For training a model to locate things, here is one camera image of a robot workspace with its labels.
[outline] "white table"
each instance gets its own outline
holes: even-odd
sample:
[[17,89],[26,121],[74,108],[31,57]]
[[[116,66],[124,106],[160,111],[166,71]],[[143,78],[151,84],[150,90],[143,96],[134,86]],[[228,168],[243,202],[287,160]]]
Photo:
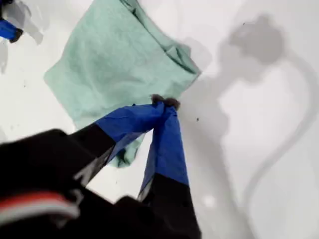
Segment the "white table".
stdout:
[[[75,130],[43,74],[91,0],[23,2],[7,14],[27,33],[16,44],[0,41],[2,141]],[[257,239],[317,238],[319,2],[140,2],[163,31],[192,47],[203,70],[179,111],[203,238],[247,238],[240,211]],[[151,139],[130,168],[105,167],[89,188],[110,201],[136,196]]]

